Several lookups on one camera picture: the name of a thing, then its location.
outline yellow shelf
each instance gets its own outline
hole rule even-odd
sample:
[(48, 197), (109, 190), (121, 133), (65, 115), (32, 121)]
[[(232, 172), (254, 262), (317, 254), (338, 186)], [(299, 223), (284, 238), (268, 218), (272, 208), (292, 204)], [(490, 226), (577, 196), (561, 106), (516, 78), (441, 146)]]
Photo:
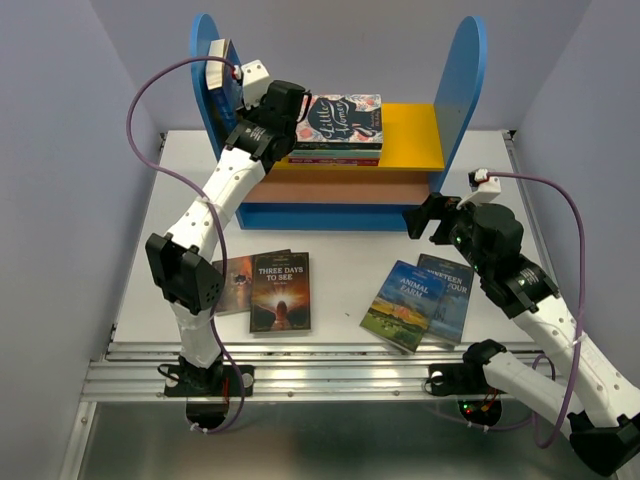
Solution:
[(377, 167), (343, 165), (292, 165), (285, 158), (277, 170), (357, 170), (423, 171), (444, 170), (444, 158), (436, 112), (430, 104), (384, 103), (382, 105), (384, 143)]

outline wall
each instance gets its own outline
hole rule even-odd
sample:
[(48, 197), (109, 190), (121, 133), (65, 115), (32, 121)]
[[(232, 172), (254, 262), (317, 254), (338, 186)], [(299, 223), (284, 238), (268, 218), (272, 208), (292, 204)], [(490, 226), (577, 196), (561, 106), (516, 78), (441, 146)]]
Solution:
[[(578, 26), (589, 0), (91, 0), (140, 84), (189, 53), (193, 17), (210, 13), (240, 58), (317, 92), (381, 93), (433, 102), (455, 29), (482, 15), (489, 33), (484, 91), (472, 126), (516, 128)], [(162, 130), (202, 128), (188, 69), (153, 88)]]
[(87, 0), (0, 2), (0, 65), (0, 471), (42, 480), (108, 340), (151, 176), (124, 134), (133, 84)]
[[(560, 182), (581, 209), (587, 244), (586, 327), (640, 385), (640, 3), (597, 0), (516, 135), (522, 170)], [(533, 189), (535, 210), (565, 296), (577, 303), (578, 243), (569, 208)]]

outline brown book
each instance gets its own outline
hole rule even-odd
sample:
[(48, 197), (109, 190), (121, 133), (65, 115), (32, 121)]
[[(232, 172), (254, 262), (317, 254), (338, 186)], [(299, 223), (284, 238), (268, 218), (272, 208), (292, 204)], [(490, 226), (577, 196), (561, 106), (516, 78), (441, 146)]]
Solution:
[[(290, 252), (291, 250), (279, 250), (278, 252)], [(232, 313), (248, 312), (251, 308), (251, 291), (253, 285), (253, 257), (230, 258), (227, 261), (227, 279), (224, 282), (224, 290), (216, 305), (217, 315), (230, 315)], [(213, 262), (216, 270), (222, 273), (222, 260)]]
[(309, 254), (256, 255), (249, 331), (311, 329)]

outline upright book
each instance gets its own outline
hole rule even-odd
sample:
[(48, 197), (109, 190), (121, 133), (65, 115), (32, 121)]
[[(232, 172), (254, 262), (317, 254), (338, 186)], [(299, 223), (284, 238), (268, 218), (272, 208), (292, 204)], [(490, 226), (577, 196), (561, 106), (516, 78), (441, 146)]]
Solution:
[(467, 317), (473, 269), (467, 265), (424, 253), (418, 259), (418, 267), (442, 278), (447, 286), (433, 311), (427, 335), (459, 345)]
[[(253, 290), (253, 258), (255, 255), (230, 258), (227, 261), (227, 277), (224, 290), (216, 305), (217, 315), (248, 312)], [(213, 267), (222, 273), (222, 260), (213, 262)]]
[(249, 331), (311, 329), (309, 254), (256, 255)]
[(298, 124), (297, 150), (381, 150), (380, 95), (314, 95)]
[(441, 278), (397, 261), (360, 326), (415, 353), (445, 288)]
[[(233, 42), (228, 38), (211, 42), (209, 55), (226, 58), (234, 65), (240, 64)], [(238, 124), (236, 110), (242, 102), (242, 86), (232, 78), (231, 69), (222, 62), (208, 61), (205, 76), (211, 100), (227, 133), (231, 133)]]

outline white table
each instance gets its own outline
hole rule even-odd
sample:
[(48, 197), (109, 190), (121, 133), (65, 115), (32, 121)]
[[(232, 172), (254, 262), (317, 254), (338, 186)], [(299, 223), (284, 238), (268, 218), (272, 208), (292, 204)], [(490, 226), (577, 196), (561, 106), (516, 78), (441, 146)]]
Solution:
[[(178, 170), (203, 185), (215, 166), (206, 133), (169, 132), (161, 165)], [(468, 193), (467, 172), (482, 166), (512, 171), (501, 132), (467, 132), (442, 193), (460, 196)], [(503, 180), (502, 188), (498, 201), (511, 208), (525, 225), (522, 252), (539, 263), (540, 256), (518, 186), (515, 181)], [(152, 282), (144, 244), (151, 233), (164, 234), (193, 198), (194, 193), (176, 180), (157, 176), (110, 346), (112, 354), (158, 349), (177, 351), (179, 335), (175, 319)], [(435, 224), (429, 225), (421, 240), (410, 240), (404, 233), (391, 232), (241, 230), (234, 218), (225, 230), (230, 257), (287, 248), (310, 253), (312, 330), (303, 336), (254, 336), (249, 333), (248, 313), (241, 313), (216, 320), (222, 339), (229, 345), (258, 346), (268, 342), (296, 350), (314, 345), (344, 346), (345, 350), (358, 350), (363, 346), (386, 349), (384, 342), (361, 329), (359, 323), (395, 261), (416, 263), (420, 253), (462, 260), (453, 247), (437, 247), (427, 240), (435, 227)], [(476, 276), (461, 348), (486, 338), (506, 345), (529, 344), (533, 347), (529, 337), (489, 302)], [(427, 339), (423, 342), (422, 349), (433, 346)]]

